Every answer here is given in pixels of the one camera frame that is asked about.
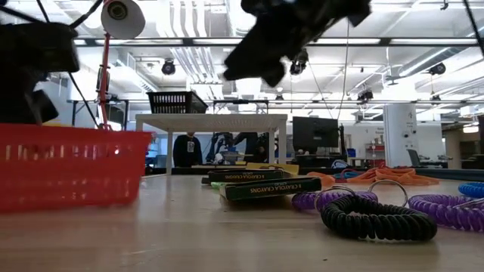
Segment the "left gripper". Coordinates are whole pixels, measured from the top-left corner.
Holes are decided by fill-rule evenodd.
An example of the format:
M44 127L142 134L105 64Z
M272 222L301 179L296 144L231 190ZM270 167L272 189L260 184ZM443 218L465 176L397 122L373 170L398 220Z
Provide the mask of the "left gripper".
M36 86L50 73L79 71L77 36L63 23L0 25L0 123L42 124L58 117Z

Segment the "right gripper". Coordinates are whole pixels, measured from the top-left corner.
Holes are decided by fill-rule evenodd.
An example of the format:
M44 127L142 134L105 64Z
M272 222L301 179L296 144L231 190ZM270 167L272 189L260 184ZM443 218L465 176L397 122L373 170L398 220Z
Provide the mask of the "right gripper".
M371 0L241 0L256 23L225 58L228 81L261 78L275 87L285 75L282 57L292 58L346 18L359 25L371 14Z

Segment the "crayon box with torn flap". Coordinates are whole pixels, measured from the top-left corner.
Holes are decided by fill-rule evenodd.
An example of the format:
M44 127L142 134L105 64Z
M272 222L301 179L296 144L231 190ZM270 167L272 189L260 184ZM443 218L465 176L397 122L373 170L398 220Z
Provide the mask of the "crayon box with torn flap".
M282 170L289 173L291 176L297 176L299 174L299 166L291 164L278 164L278 163L255 163L248 162L246 169L249 170Z

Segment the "yellow green crayon box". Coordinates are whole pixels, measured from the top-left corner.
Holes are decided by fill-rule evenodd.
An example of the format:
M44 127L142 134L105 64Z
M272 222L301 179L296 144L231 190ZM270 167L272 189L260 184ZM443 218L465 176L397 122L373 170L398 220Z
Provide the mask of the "yellow green crayon box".
M240 183L249 181L263 181L279 178L290 178L291 174L280 169L237 169L217 170L208 173L207 178L202 178L201 184L209 185L212 182Z
M282 178L225 184L219 188L219 194L226 200L237 201L315 192L320 189L319 177Z

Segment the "orange rubber band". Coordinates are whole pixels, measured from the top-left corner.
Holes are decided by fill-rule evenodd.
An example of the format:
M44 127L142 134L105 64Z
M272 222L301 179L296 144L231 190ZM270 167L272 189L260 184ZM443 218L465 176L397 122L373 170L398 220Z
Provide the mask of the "orange rubber band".
M322 187L330 187L336 183L336 179L333 175L326 175L320 172L309 172L307 175L319 178Z
M439 184L440 180L418 175L414 168L372 168L354 178L347 178L350 184L372 184L376 181L395 181L401 185L430 186Z

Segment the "red plastic basket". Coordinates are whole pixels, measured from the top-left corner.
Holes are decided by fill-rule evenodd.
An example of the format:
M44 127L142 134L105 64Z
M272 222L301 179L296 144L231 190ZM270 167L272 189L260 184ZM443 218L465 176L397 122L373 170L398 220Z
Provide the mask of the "red plastic basket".
M134 202L152 135L0 124L0 214Z

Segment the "black coil wristband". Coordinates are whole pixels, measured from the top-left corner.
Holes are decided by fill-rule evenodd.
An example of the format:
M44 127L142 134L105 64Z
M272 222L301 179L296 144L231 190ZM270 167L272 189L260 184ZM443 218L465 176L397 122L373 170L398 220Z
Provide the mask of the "black coil wristband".
M319 199L331 190L346 190L348 193L319 206ZM436 222L423 212L382 204L360 196L348 187L333 186L316 193L313 206L329 230L353 240L426 242L438 231Z

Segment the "blue coil wristband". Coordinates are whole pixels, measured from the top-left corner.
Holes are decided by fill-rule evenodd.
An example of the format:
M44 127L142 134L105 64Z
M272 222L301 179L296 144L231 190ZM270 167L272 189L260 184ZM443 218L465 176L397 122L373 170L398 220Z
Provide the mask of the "blue coil wristband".
M484 198L484 182L469 182L458 186L460 193L473 198Z

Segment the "red desk lamp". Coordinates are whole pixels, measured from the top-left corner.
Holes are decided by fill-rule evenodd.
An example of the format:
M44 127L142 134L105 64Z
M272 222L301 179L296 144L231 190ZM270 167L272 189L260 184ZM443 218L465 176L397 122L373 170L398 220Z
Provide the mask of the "red desk lamp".
M109 131L105 104L107 90L107 68L110 39L134 39L141 34L146 24L143 12L134 0L104 0L101 11L101 25L104 28L104 45L101 62L99 106L101 108L101 128Z

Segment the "white perforated riser shelf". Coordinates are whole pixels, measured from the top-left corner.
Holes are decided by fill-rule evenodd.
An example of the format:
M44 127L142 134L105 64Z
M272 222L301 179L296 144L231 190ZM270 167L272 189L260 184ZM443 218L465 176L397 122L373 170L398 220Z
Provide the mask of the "white perforated riser shelf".
M268 132L270 163L287 160L286 114L194 114L158 113L135 116L135 130L150 125L165 131L167 140L166 173L172 174L173 134L175 132Z

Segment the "black computer monitor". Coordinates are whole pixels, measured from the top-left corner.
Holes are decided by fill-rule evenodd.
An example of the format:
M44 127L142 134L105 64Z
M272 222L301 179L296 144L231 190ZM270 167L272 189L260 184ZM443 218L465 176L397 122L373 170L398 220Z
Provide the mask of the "black computer monitor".
M293 148L315 153L319 147L339 146L337 119L293 117Z

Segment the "black plastic basket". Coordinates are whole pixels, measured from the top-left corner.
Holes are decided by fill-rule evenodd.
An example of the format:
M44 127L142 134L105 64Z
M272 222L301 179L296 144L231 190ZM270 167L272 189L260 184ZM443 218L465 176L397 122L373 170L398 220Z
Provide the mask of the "black plastic basket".
M153 114L205 114L208 105L193 91L160 91L147 93Z

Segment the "person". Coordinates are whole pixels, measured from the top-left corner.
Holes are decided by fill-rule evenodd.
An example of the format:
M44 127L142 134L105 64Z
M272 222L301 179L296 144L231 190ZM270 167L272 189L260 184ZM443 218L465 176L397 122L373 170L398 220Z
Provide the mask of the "person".
M202 165L202 151L200 141L193 132L179 135L173 146L173 162L178 168L190 168L194 165Z

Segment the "red storage rack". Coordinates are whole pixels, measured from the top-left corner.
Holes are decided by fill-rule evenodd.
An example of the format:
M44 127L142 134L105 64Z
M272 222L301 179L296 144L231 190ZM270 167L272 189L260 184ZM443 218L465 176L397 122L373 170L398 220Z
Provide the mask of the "red storage rack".
M365 161L370 167L379 167L385 163L385 146L383 144L366 144Z

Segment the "open laptop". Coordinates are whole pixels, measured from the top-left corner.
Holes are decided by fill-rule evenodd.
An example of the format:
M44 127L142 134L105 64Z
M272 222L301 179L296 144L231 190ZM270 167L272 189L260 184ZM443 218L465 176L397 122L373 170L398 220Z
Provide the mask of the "open laptop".
M416 150L407 149L407 151L414 168L448 168L446 162L423 162L420 160L419 154Z

